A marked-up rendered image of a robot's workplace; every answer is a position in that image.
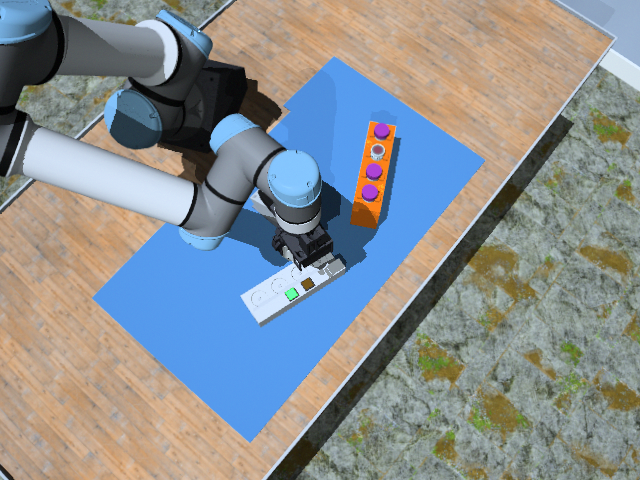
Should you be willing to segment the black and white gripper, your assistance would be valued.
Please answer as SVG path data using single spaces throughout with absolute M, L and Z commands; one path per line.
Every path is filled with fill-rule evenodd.
M 273 236 L 272 246 L 282 257 L 292 261 L 302 271 L 323 256 L 333 252 L 333 240 L 320 221 L 311 231 L 304 234 L 293 234 L 279 225 Z M 302 264 L 302 266 L 301 266 Z

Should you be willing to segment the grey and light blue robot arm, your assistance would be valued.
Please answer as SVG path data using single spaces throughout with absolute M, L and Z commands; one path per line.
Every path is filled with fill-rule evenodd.
M 210 147 L 218 157 L 200 185 L 17 110 L 24 86 L 56 75 L 116 76 L 128 78 L 107 101 L 104 120 L 120 145 L 139 150 L 184 140 L 205 123 L 207 98 L 196 79 L 213 42 L 200 29 L 168 10 L 135 26 L 54 11 L 48 0 L 0 0 L 0 176 L 19 174 L 178 226 L 202 251 L 221 244 L 255 187 L 285 231 L 317 226 L 322 178 L 315 159 L 287 150 L 239 113 L 214 128 Z

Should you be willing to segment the blue flat mat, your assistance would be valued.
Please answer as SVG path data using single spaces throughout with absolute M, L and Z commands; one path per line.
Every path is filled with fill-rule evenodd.
M 293 262 L 255 187 L 216 249 L 165 223 L 92 297 L 249 443 L 485 162 L 335 56 L 283 106 L 268 134 L 316 160 L 345 274 L 260 328 L 240 296 Z M 370 121 L 396 126 L 376 229 L 350 224 Z

